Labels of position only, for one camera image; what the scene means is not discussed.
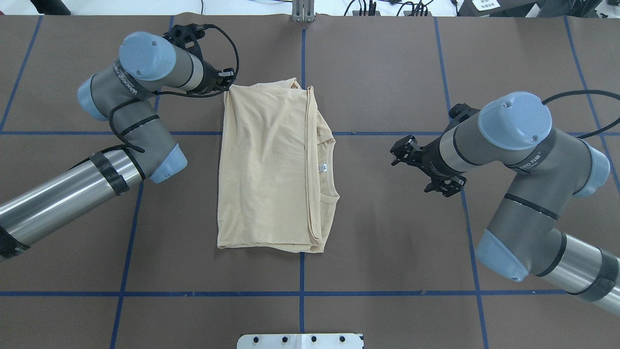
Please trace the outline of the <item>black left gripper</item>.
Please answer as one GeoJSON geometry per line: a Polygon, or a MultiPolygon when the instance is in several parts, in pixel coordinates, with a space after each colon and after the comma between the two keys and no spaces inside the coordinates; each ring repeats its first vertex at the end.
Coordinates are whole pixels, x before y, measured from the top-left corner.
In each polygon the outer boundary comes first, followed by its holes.
{"type": "Polygon", "coordinates": [[[228,34],[214,24],[176,24],[164,33],[163,38],[179,54],[175,66],[188,70],[180,74],[183,82],[171,88],[184,91],[186,95],[220,95],[230,89],[237,78],[237,71],[216,69],[203,57],[199,40],[210,30],[218,31],[224,38],[228,38],[228,34]]]}

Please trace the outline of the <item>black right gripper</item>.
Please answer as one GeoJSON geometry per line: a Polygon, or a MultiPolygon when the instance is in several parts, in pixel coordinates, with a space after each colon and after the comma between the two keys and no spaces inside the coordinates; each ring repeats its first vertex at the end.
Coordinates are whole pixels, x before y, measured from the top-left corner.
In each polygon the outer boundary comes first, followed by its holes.
{"type": "Polygon", "coordinates": [[[452,106],[448,112],[450,122],[440,137],[434,139],[426,146],[419,146],[414,136],[406,136],[396,141],[390,149],[390,154],[394,157],[391,166],[404,163],[409,166],[417,167],[430,179],[430,183],[424,188],[425,193],[439,192],[444,197],[451,197],[462,192],[467,183],[467,179],[444,161],[440,153],[440,142],[443,137],[448,137],[448,143],[453,145],[453,136],[449,136],[449,131],[455,131],[456,127],[479,113],[480,110],[472,108],[463,103],[452,106]]]}

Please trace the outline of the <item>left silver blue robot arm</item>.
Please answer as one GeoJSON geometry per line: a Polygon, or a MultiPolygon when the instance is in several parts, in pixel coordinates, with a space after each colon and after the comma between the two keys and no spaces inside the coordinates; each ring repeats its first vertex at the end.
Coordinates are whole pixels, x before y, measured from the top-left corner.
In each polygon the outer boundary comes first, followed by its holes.
{"type": "Polygon", "coordinates": [[[203,99],[225,93],[240,68],[232,38],[214,24],[176,24],[156,35],[129,33],[115,60],[78,88],[93,119],[117,143],[1,205],[1,260],[24,254],[53,232],[145,180],[181,172],[186,156],[152,101],[164,95],[203,99]]]}

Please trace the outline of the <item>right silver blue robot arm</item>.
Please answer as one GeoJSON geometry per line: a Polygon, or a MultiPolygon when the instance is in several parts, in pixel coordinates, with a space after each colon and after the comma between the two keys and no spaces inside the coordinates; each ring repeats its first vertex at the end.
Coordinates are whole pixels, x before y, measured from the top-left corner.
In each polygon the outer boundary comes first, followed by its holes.
{"type": "Polygon", "coordinates": [[[607,156],[552,125],[545,100],[513,92],[481,109],[456,104],[441,135],[420,146],[412,135],[390,149],[392,165],[419,168],[425,192],[459,193],[464,174],[498,161],[515,172],[475,251],[487,268],[521,282],[534,275],[567,294],[619,314],[619,258],[556,228],[572,197],[591,196],[610,175],[607,156]]]}

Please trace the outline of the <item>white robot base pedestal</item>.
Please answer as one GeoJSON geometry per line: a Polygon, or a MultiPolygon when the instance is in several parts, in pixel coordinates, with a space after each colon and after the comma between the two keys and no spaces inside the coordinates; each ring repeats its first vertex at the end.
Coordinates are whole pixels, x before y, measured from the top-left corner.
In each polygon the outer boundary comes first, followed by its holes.
{"type": "Polygon", "coordinates": [[[277,333],[241,336],[237,349],[363,349],[357,333],[277,333]]]}

